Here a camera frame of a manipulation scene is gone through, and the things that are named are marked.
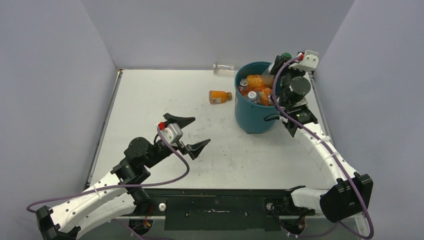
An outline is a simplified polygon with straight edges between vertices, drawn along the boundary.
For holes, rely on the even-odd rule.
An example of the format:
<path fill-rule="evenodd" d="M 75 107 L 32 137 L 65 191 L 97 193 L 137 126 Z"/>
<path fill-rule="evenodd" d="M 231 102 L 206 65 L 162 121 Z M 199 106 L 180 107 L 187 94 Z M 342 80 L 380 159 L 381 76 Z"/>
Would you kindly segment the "large orange label bottle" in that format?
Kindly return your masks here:
<path fill-rule="evenodd" d="M 269 87 L 258 87 L 254 89 L 257 94 L 257 100 L 255 103 L 261 106 L 273 106 L 274 102 L 272 100 L 272 89 Z"/>

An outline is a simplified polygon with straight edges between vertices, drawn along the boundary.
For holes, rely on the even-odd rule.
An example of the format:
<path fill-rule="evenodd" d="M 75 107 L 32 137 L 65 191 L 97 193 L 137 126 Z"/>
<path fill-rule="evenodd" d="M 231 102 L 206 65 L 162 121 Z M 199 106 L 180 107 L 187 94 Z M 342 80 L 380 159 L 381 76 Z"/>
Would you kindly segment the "crushed clear blue bottle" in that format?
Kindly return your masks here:
<path fill-rule="evenodd" d="M 261 97 L 258 95 L 258 93 L 254 90 L 249 91 L 246 94 L 246 100 L 252 104 L 260 104 L 261 102 Z"/>

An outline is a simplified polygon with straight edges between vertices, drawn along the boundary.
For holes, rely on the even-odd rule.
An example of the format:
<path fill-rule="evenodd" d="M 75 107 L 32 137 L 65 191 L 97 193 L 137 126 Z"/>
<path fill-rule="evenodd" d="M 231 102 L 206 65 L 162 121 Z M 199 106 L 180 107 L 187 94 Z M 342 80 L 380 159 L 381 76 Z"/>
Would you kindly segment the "small orange juice bottle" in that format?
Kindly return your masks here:
<path fill-rule="evenodd" d="M 233 98 L 231 92 L 210 90 L 208 93 L 208 99 L 210 104 L 222 104 L 230 101 Z"/>
<path fill-rule="evenodd" d="M 267 87 L 267 85 L 263 82 L 262 76 L 260 74 L 251 74 L 246 77 L 247 86 L 250 89 L 257 89 Z"/>

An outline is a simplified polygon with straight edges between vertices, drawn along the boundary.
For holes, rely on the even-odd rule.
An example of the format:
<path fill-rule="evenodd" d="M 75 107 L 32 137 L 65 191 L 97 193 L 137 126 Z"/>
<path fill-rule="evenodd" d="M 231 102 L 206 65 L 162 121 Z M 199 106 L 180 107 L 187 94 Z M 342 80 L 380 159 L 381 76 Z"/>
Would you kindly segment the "teal plastic bin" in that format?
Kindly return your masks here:
<path fill-rule="evenodd" d="M 234 114 L 238 126 L 247 134 L 263 134 L 269 131 L 280 117 L 280 112 L 272 106 L 249 102 L 238 90 L 238 84 L 249 75 L 262 74 L 271 63 L 255 61 L 242 66 L 234 77 Z"/>

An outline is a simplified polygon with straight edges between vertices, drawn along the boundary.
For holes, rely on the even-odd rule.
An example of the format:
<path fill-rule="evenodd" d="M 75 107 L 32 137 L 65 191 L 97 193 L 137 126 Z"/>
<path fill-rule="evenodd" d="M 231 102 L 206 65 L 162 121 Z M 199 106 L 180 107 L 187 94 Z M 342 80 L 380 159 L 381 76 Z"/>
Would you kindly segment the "clear bottle green label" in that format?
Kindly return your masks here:
<path fill-rule="evenodd" d="M 285 62 L 292 58 L 291 54 L 284 52 L 281 55 L 277 55 L 274 61 L 265 69 L 261 74 L 262 82 L 267 86 L 271 87 L 273 85 L 275 76 L 279 69 L 283 66 Z"/>

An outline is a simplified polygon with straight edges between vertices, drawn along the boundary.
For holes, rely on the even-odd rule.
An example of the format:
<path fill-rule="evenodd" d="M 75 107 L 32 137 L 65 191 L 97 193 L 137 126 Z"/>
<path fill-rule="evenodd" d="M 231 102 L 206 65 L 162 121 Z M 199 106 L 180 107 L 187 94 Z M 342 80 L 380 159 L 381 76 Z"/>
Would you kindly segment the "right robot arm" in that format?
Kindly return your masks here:
<path fill-rule="evenodd" d="M 321 212 L 332 223 L 363 214 L 370 224 L 368 211 L 373 180 L 359 174 L 336 150 L 309 109 L 306 94 L 312 86 L 306 74 L 319 63 L 318 54 L 299 52 L 296 57 L 277 55 L 266 69 L 272 78 L 271 100 L 279 115 L 286 119 L 285 128 L 314 160 L 326 181 L 324 189 L 299 186 L 283 199 L 283 209 L 296 214 L 302 208 Z"/>

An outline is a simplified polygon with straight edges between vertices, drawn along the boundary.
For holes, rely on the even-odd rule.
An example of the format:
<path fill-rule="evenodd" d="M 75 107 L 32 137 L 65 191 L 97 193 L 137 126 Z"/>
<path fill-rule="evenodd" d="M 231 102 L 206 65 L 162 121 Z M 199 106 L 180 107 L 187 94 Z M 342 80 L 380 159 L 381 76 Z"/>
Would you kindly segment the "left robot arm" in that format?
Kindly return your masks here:
<path fill-rule="evenodd" d="M 90 230 L 117 217 L 135 213 L 144 215 L 151 207 L 151 199 L 143 182 L 148 171 L 172 154 L 179 157 L 186 171 L 179 177 L 155 183 L 163 186 L 181 180 L 190 167 L 184 159 L 195 160 L 210 139 L 195 144 L 184 144 L 182 128 L 193 123 L 195 117 L 164 114 L 164 121 L 156 125 L 154 142 L 136 137 L 124 151 L 124 158 L 89 188 L 76 196 L 67 196 L 53 207 L 42 206 L 34 213 L 44 240 L 78 240 Z"/>

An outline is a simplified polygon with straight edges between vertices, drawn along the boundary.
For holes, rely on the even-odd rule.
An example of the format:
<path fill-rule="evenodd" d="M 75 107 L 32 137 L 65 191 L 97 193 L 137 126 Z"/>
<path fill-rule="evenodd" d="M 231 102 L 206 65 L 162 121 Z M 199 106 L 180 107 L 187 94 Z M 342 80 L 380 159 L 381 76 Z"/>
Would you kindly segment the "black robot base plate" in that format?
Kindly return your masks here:
<path fill-rule="evenodd" d="M 284 189 L 148 188 L 150 201 L 128 214 L 129 226 L 146 234 L 159 223 L 166 231 L 279 231 L 305 229 L 315 210 L 296 207 Z"/>

